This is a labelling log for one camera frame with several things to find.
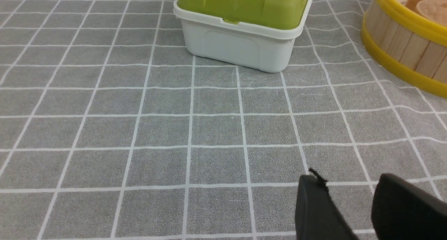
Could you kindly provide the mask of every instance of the green lid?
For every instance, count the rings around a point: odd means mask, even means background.
[[[221,17],[227,22],[247,22],[290,30],[301,21],[308,0],[178,0],[188,11]]]

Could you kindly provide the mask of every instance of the gray grid pattern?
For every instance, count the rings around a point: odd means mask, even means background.
[[[0,0],[1,239],[293,239],[308,167],[361,239],[380,173],[447,199],[447,101],[314,0],[280,74],[190,55],[174,0]]]

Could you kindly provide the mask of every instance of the wooden slat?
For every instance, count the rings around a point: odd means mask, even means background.
[[[378,24],[378,17],[381,12],[382,9],[380,9],[380,6],[373,0],[366,16],[366,30],[368,30],[370,35],[373,34],[374,28]]]
[[[400,61],[412,35],[412,31],[407,30],[402,25],[399,25],[388,48],[387,54],[396,61]]]
[[[399,24],[395,21],[391,22],[388,29],[385,33],[385,38],[383,39],[382,44],[380,45],[380,48],[383,51],[388,51],[388,48],[390,47],[391,41],[393,40],[394,35],[396,34],[396,30]]]
[[[441,65],[436,70],[433,79],[447,84],[447,56],[444,57]]]
[[[388,33],[388,28],[390,25],[395,22],[391,17],[389,17],[387,14],[384,14],[384,16],[380,19],[382,28],[379,30],[379,34],[377,35],[376,43],[379,47],[382,46],[382,44],[385,41],[385,38]]]
[[[416,33],[413,33],[407,47],[405,48],[404,54],[402,54],[400,63],[412,70],[415,70],[429,43],[429,40]]]
[[[415,71],[429,78],[433,78],[446,55],[446,47],[430,42]]]
[[[371,38],[374,40],[374,43],[380,44],[381,37],[385,34],[386,29],[384,28],[384,22],[386,21],[388,15],[380,9],[379,14],[377,15],[377,23],[374,25],[373,29],[370,32]]]

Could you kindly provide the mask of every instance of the white grid line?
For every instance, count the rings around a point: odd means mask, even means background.
[[[324,44],[315,44],[316,47],[328,47],[328,48],[338,48],[341,46],[345,46],[350,44],[350,42],[346,42],[344,44],[339,45],[324,45]],[[168,47],[168,48],[186,48],[184,45],[161,45],[161,44],[115,44],[113,46],[107,44],[73,44],[72,47],[146,47],[146,46],[155,46],[155,47]],[[0,44],[0,47],[68,47],[65,44]],[[310,48],[310,45],[305,46],[294,46],[294,48]]]
[[[401,88],[401,89],[412,89],[415,88],[413,86],[408,87],[400,87],[396,85],[394,82],[389,80],[379,80],[381,82],[389,82],[391,84],[394,84],[395,87]],[[356,86],[356,85],[364,85],[364,84],[371,84],[375,83],[375,81],[364,81],[364,82],[357,82],[357,83],[345,83],[345,84],[332,84],[334,87],[343,87],[343,86]],[[329,87],[329,85],[314,85],[314,86],[286,86],[287,89],[304,89],[304,88],[320,88],[320,87]],[[256,89],[283,89],[284,87],[241,87],[241,89],[245,90],[256,90]],[[94,90],[94,87],[0,87],[0,90]],[[166,90],[187,90],[191,89],[191,87],[99,87],[98,90],[118,90],[118,89],[130,89],[130,90],[143,90],[143,89],[166,89]],[[203,86],[203,87],[197,87],[195,86],[194,89],[222,89],[222,90],[237,90],[237,87],[210,87],[210,86]]]
[[[191,170],[191,145],[193,138],[193,110],[194,110],[194,77],[195,77],[195,59],[193,56],[193,68],[191,75],[191,95],[190,95],[190,114],[188,125],[188,149],[186,153],[186,173],[185,173],[185,198],[183,202],[183,221],[182,221],[182,240],[187,238],[188,229],[188,205],[190,197],[190,170]]]
[[[127,1],[126,9],[125,9],[124,12],[127,11],[127,8],[129,6],[129,4],[130,4],[130,0]],[[119,27],[123,23],[124,16],[125,16],[125,13],[123,14],[123,16],[121,18],[121,22],[119,24]],[[160,25],[160,18],[161,18],[161,14],[158,16],[157,27]],[[152,44],[155,44],[156,39],[157,39],[157,34],[158,34],[158,29],[155,29],[155,34],[154,34],[154,39],[152,41]],[[149,62],[148,62],[148,65],[147,65],[147,70],[146,70],[146,77],[144,79],[144,86],[147,86],[147,82],[149,81],[149,75],[150,75],[150,71],[151,71],[151,64],[152,64],[154,49],[155,49],[155,46],[152,46],[151,54],[150,54],[150,58],[149,58]],[[137,134],[138,134],[139,122],[140,122],[140,119],[141,119],[141,113],[142,113],[142,108],[143,108],[143,105],[144,105],[144,98],[145,98],[145,96],[146,96],[146,89],[143,89],[142,94],[141,94],[141,98],[140,98],[139,108],[138,108],[138,115],[137,115],[136,121],[135,121],[134,133],[133,133],[133,136],[132,136],[131,149],[129,150],[129,154],[128,154],[128,157],[127,157],[126,169],[124,170],[123,181],[121,183],[121,190],[119,192],[118,203],[117,203],[116,210],[115,210],[115,217],[113,218],[113,226],[112,226],[112,230],[110,232],[110,237],[111,238],[115,238],[116,230],[118,228],[119,214],[121,212],[121,207],[123,205],[123,199],[124,199],[124,188],[126,187],[127,177],[129,176],[129,170],[131,168],[132,156],[133,156],[133,153],[134,153],[133,147],[135,146],[135,142],[136,142],[136,138],[137,138]]]
[[[362,5],[360,4],[360,1],[357,0],[357,3],[359,3],[359,6],[360,6],[362,12],[364,13],[364,10],[363,10],[363,8],[362,8]],[[331,4],[330,4],[329,2],[328,2],[328,6],[329,6],[329,8],[331,9],[332,13],[334,14],[334,17],[335,17],[335,19],[337,20],[337,22],[338,22],[340,25],[342,25],[342,22],[340,21],[340,19],[338,19],[337,14],[335,14],[334,9],[332,8],[332,6],[331,6]],[[342,26],[342,28],[343,28],[343,30],[345,31],[345,34],[348,36],[348,39],[351,41],[351,44],[352,44],[354,50],[356,51],[357,55],[358,55],[360,58],[362,58],[362,60],[364,60],[364,59],[365,59],[364,56],[359,52],[359,50],[358,50],[356,44],[355,44],[354,41],[351,39],[351,36],[349,36],[348,31],[347,31],[343,26]],[[369,63],[366,62],[365,60],[364,60],[364,63],[365,63],[365,65],[368,67],[369,71],[371,72],[371,74],[372,74],[374,80],[377,81],[377,84],[379,85],[379,87],[380,87],[380,89],[381,89],[381,91],[382,91],[384,97],[387,99],[388,103],[389,103],[390,106],[392,107],[391,109],[393,110],[394,114],[396,115],[397,120],[398,120],[399,123],[401,124],[401,127],[402,127],[402,129],[404,130],[405,135],[406,135],[406,137],[408,138],[408,140],[409,140],[409,142],[410,142],[410,144],[411,144],[411,147],[412,147],[413,150],[415,151],[415,154],[416,154],[416,156],[417,156],[417,158],[418,158],[418,160],[419,160],[419,162],[420,162],[420,165],[422,166],[422,168],[423,168],[423,170],[424,170],[424,173],[426,174],[427,178],[431,178],[431,175],[430,175],[430,173],[429,173],[429,171],[428,171],[428,168],[427,168],[426,164],[424,163],[424,160],[422,159],[422,157],[421,157],[421,155],[420,155],[420,153],[419,153],[419,151],[418,151],[418,148],[417,148],[416,145],[415,145],[415,142],[413,141],[412,137],[410,136],[407,127],[405,126],[404,122],[403,122],[402,119],[401,119],[401,116],[400,116],[399,113],[397,112],[396,108],[394,108],[394,106],[393,106],[393,102],[391,101],[390,97],[388,96],[388,94],[387,94],[385,88],[383,87],[383,85],[381,84],[381,82],[377,79],[377,76],[375,75],[375,73],[374,73],[374,71],[372,70],[372,68],[371,68],[371,66],[369,65]],[[434,191],[434,194],[436,195],[436,197],[437,197],[439,200],[442,201],[441,194],[439,193],[438,188],[437,188],[436,185],[434,184],[434,181],[431,180],[431,179],[430,179],[430,184],[431,184],[431,187],[433,188],[433,191]]]
[[[393,108],[404,108],[411,110],[415,113],[420,114],[447,114],[447,112],[435,112],[435,111],[417,111],[414,110],[408,106],[404,105],[398,105],[398,106],[387,106],[383,108],[376,108],[376,109],[350,109],[350,110],[334,110],[334,111],[312,111],[312,112],[283,112],[283,113],[193,113],[191,116],[306,116],[306,115],[321,115],[321,114],[333,114],[333,113],[342,113],[342,112],[374,112],[374,111],[383,111],[383,110],[390,110]],[[82,117],[139,117],[139,116],[145,116],[145,117],[155,117],[155,116],[162,116],[162,117],[189,117],[190,114],[170,114],[170,113],[142,113],[142,114],[68,114],[68,115],[18,115],[18,116],[0,116],[0,119],[16,119],[16,118],[82,118]]]
[[[296,142],[299,145],[298,149],[300,151],[301,161],[303,163],[303,167],[305,169],[305,173],[306,173],[306,175],[308,175],[309,174],[309,167],[308,167],[308,164],[307,164],[305,151],[303,149],[303,144],[301,143],[301,138],[300,138],[300,135],[298,133],[298,128],[297,128],[297,125],[296,125],[296,120],[295,120],[295,115],[293,113],[292,104],[290,102],[289,93],[287,91],[286,79],[284,79],[284,74],[282,72],[280,73],[280,76],[281,76],[281,80],[283,81],[284,94],[286,95],[286,102],[287,102],[287,105],[288,105],[288,108],[289,108],[290,118],[292,119],[292,126],[293,126],[293,130],[295,132]]]
[[[433,176],[431,178],[407,179],[409,183],[423,183],[431,180],[447,180],[447,175]],[[332,181],[327,186],[369,186],[377,185],[379,181]],[[258,187],[298,187],[298,182],[268,182],[268,183],[220,183],[220,184],[180,184],[172,186],[126,186],[126,187],[105,187],[105,188],[55,188],[55,189],[0,189],[0,194],[32,194],[32,193],[55,193],[55,192],[117,192],[117,191],[136,191],[136,190],[169,190],[169,189],[185,189],[200,188],[258,188]]]
[[[236,82],[238,86],[237,95],[239,98],[239,112],[241,115],[241,129],[242,129],[242,143],[244,149],[244,161],[246,165],[246,177],[247,177],[247,190],[249,197],[249,207],[250,207],[250,221],[251,230],[253,234],[253,240],[256,240],[256,221],[254,216],[254,202],[253,202],[253,192],[251,189],[251,176],[250,176],[250,162],[249,162],[249,152],[247,148],[247,135],[246,135],[246,125],[244,120],[244,107],[242,105],[242,93],[241,93],[241,79],[239,77],[239,66],[236,67]]]
[[[311,37],[311,35],[310,35],[310,32],[309,32],[309,30],[308,30],[306,27],[305,27],[305,29],[306,29],[306,33],[307,33],[307,35],[309,36],[310,42],[311,42],[311,44],[313,45],[314,42],[313,42],[313,39],[312,39],[312,37]],[[363,159],[362,159],[362,157],[360,156],[359,148],[358,148],[357,145],[356,145],[356,140],[354,139],[354,136],[353,136],[353,134],[352,134],[351,127],[350,127],[350,125],[349,125],[348,119],[346,118],[346,114],[345,114],[345,112],[344,112],[344,110],[343,110],[343,108],[342,108],[342,105],[340,104],[340,101],[339,101],[338,98],[337,98],[337,95],[336,95],[336,93],[335,93],[334,86],[332,86],[332,84],[331,84],[331,80],[330,80],[330,78],[329,78],[328,70],[326,69],[326,66],[323,64],[323,61],[321,60],[320,56],[318,55],[318,53],[317,53],[315,47],[313,47],[313,52],[315,53],[315,56],[317,57],[317,59],[318,59],[319,62],[321,63],[321,67],[323,68],[324,73],[326,74],[326,79],[327,79],[328,84],[329,84],[329,86],[330,86],[330,88],[331,88],[332,95],[334,96],[335,102],[337,103],[338,109],[340,110],[340,113],[341,113],[341,115],[342,115],[343,121],[345,122],[346,129],[347,129],[347,131],[348,131],[349,138],[350,138],[350,140],[351,140],[352,143],[353,143],[353,148],[354,148],[354,151],[356,152],[357,159],[359,160],[359,163],[360,163],[360,165],[361,165],[361,167],[362,167],[362,170],[363,170],[363,172],[364,172],[364,174],[365,174],[365,178],[366,178],[366,180],[367,180],[368,182],[370,182],[370,181],[371,181],[371,178],[370,178],[370,176],[369,176],[369,174],[368,174],[368,171],[367,171],[367,169],[366,169],[365,163],[363,162]],[[371,184],[371,185],[369,185],[369,187],[370,187],[370,189],[371,189],[371,192],[374,194],[374,191],[375,191],[374,186]]]
[[[88,8],[88,11],[87,11],[87,13],[85,14],[85,17],[84,17],[84,19],[83,19],[83,22],[85,22],[85,19],[86,19],[87,16],[88,16],[88,12],[91,11],[91,8],[93,7],[93,5],[94,5],[94,3],[92,3],[92,4],[90,5],[90,7]],[[128,6],[129,6],[129,2],[126,4],[126,9],[125,9],[124,12],[126,12]],[[124,14],[123,14],[123,16],[121,17],[121,20],[120,20],[120,23],[119,23],[119,25],[118,25],[118,29],[117,29],[116,32],[115,32],[115,36],[114,36],[114,38],[113,38],[112,44],[114,44],[115,41],[116,41],[116,39],[117,39],[118,31],[119,31],[119,27],[120,27],[121,24],[123,23],[123,19],[124,19]],[[76,33],[75,37],[73,38],[72,42],[75,40],[75,38],[76,38],[76,36],[77,36],[78,33],[79,33],[79,31],[77,31],[77,33]],[[99,73],[99,77],[98,77],[98,79],[97,79],[97,81],[96,81],[96,87],[99,86],[99,83],[100,83],[100,81],[101,81],[102,75],[103,75],[103,73],[104,73],[105,65],[107,64],[107,61],[109,60],[109,57],[110,57],[111,52],[112,52],[112,48],[110,48],[109,51],[107,52],[107,56],[105,57],[105,60],[104,60],[104,65],[102,66],[101,72]],[[88,102],[87,108],[85,109],[85,113],[84,113],[84,116],[83,116],[83,118],[82,118],[81,124],[80,124],[80,126],[79,126],[79,128],[78,128],[78,131],[77,131],[77,133],[76,133],[75,139],[74,139],[74,141],[73,141],[72,149],[71,149],[70,152],[68,153],[67,160],[66,160],[66,162],[65,162],[64,168],[63,168],[62,173],[61,173],[61,176],[60,176],[60,178],[59,178],[59,182],[58,182],[58,185],[57,185],[58,188],[60,188],[60,187],[62,186],[62,182],[64,181],[65,173],[67,172],[68,166],[69,166],[69,164],[70,164],[70,160],[71,160],[71,158],[72,158],[72,156],[73,156],[74,149],[76,148],[76,145],[77,145],[77,143],[78,143],[78,140],[79,140],[81,131],[82,131],[83,126],[84,126],[84,124],[85,124],[85,120],[87,119],[88,111],[89,111],[90,108],[91,108],[91,105],[92,105],[92,103],[93,103],[93,99],[95,98],[95,95],[96,95],[96,89],[93,90],[93,93],[91,94],[91,97],[90,97],[90,100],[89,100],[89,102]],[[58,196],[58,192],[55,192],[54,195],[53,195],[53,198],[51,199],[50,205],[49,205],[49,207],[48,207],[48,211],[46,212],[45,219],[44,219],[44,221],[43,221],[42,227],[40,228],[40,232],[39,232],[39,235],[38,235],[38,240],[42,239],[43,233],[44,233],[45,228],[46,228],[46,224],[48,223],[48,220],[49,220],[49,218],[50,218],[51,212],[52,212],[52,210],[53,210],[53,208],[54,208],[54,204],[55,204],[55,202],[56,202],[57,196]]]
[[[447,144],[447,141],[440,141],[435,138],[418,136],[412,137],[412,140],[431,140],[441,144]],[[375,146],[375,145],[385,145],[393,144],[402,141],[409,141],[409,138],[400,138],[389,141],[376,141],[367,143],[301,143],[302,146]],[[264,147],[296,147],[299,144],[266,144],[266,145],[250,145],[250,148],[264,148]],[[177,145],[177,146],[135,146],[134,150],[139,149],[175,149],[175,148],[187,148],[188,145]],[[191,148],[243,148],[243,145],[191,145]],[[78,147],[74,151],[107,151],[107,150],[130,150],[131,147]],[[35,152],[35,151],[70,151],[71,148],[18,148],[18,149],[0,149],[0,152]]]
[[[363,62],[363,60],[358,61],[348,61],[348,62],[338,62],[338,63],[329,63],[325,62],[326,65],[347,65]],[[107,64],[107,66],[147,66],[147,64]],[[315,66],[318,64],[289,64],[288,66]],[[56,65],[12,65],[12,64],[0,64],[0,66],[15,66],[15,67],[55,67]],[[61,67],[93,67],[93,66],[102,66],[98,64],[91,65],[61,65]],[[153,67],[192,67],[192,65],[152,65]],[[236,65],[196,65],[196,67],[236,67]]]

